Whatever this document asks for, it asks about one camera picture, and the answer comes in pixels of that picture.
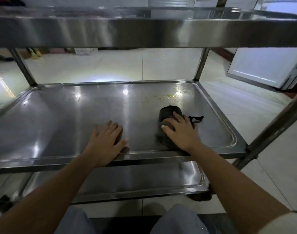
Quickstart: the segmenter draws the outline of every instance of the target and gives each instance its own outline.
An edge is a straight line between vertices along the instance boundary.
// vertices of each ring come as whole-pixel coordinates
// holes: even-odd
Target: right hand
[[[164,121],[169,122],[174,127],[175,131],[165,125],[162,126],[162,130],[180,149],[191,154],[195,147],[201,145],[197,130],[193,129],[186,115],[184,115],[184,118],[175,112],[173,115],[178,121],[172,118],[167,118]]]

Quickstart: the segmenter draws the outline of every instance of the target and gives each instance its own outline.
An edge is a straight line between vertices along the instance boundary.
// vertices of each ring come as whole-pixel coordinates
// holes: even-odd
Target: leg
[[[96,231],[86,214],[73,206],[70,206],[54,234],[96,234]]]
[[[162,216],[151,230],[151,234],[209,234],[206,226],[181,204],[174,205]]]

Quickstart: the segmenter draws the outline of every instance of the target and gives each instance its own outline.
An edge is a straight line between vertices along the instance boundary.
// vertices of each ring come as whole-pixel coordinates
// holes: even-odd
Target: left hand
[[[82,153],[94,167],[103,167],[115,159],[120,151],[126,146],[128,139],[122,139],[114,145],[116,138],[123,129],[117,123],[112,124],[109,121],[103,126],[100,133],[97,132],[95,126],[90,140]]]

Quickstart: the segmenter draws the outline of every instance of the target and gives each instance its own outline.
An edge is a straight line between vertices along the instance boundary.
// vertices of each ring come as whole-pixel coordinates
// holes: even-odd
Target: hand
[[[126,138],[114,145],[123,127],[118,126],[117,123],[112,125],[111,123],[109,121],[100,133],[97,133],[97,126],[95,126],[88,145],[82,153],[82,156],[89,159],[94,167],[103,167],[109,164],[127,144],[128,139]]]
[[[162,130],[180,149],[191,154],[193,149],[201,144],[197,127],[195,127],[196,130],[193,129],[186,115],[184,115],[184,118],[175,112],[173,115],[178,121],[172,118],[167,118],[164,121],[169,122],[174,127],[175,131],[165,125],[162,126]]]

